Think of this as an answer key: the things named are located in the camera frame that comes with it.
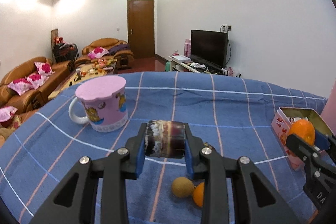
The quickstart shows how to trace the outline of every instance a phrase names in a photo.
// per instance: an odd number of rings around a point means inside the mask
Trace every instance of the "blue tablecloth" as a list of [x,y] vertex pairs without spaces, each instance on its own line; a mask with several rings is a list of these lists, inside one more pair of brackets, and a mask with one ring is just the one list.
[[[289,167],[270,124],[280,106],[324,108],[326,99],[255,80],[183,72],[122,75],[127,80],[129,120],[112,133],[77,125],[68,116],[76,85],[42,107],[0,149],[0,195],[20,223],[30,219],[52,189],[79,160],[106,156],[135,136],[151,119],[189,123],[192,133],[224,156],[250,157],[278,189],[297,216],[306,221],[314,211],[302,191],[305,174]],[[77,115],[83,107],[75,106]],[[127,181],[130,223],[199,223],[201,210],[192,198],[171,194],[172,181],[186,175],[184,160],[147,159],[142,175]],[[101,181],[96,201],[100,218]],[[234,221],[232,197],[230,219]]]

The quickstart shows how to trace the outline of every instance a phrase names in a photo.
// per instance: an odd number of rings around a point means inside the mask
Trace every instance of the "mug lid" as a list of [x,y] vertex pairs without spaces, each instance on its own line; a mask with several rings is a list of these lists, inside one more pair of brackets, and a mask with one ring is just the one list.
[[93,78],[76,89],[76,96],[84,101],[95,101],[97,99],[107,99],[114,93],[120,91],[126,85],[123,77],[107,75]]

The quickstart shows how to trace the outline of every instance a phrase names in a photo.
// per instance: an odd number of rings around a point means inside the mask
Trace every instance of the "metal screw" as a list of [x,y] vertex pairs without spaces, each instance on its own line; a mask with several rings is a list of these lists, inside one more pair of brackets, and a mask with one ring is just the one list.
[[212,153],[212,149],[209,148],[209,147],[202,148],[202,153],[203,153],[204,155],[209,155],[209,154]]
[[87,156],[81,157],[81,158],[79,159],[79,162],[80,162],[81,164],[87,164],[89,161],[90,161],[90,158],[87,157]]
[[122,148],[119,148],[117,152],[118,152],[119,155],[125,155],[125,154],[127,154],[128,149],[125,148],[125,147],[122,147]]
[[241,157],[239,160],[242,164],[248,164],[250,162],[250,159],[245,156]]

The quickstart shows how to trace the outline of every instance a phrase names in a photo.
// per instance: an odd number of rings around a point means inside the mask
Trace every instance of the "red floor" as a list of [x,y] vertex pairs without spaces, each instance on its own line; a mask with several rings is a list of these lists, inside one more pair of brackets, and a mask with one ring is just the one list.
[[157,57],[135,59],[131,69],[119,69],[118,73],[141,71],[165,71],[165,63]]

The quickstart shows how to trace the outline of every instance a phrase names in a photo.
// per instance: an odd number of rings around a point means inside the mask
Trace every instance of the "white wall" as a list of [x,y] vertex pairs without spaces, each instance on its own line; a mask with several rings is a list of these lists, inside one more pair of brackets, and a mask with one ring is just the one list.
[[37,57],[51,57],[52,0],[0,0],[0,79]]
[[115,37],[128,42],[127,0],[54,0],[52,25],[65,41],[77,44],[80,54],[85,46],[100,38]]
[[183,52],[191,29],[232,25],[229,65],[244,78],[329,96],[336,76],[331,0],[158,0],[157,53]]

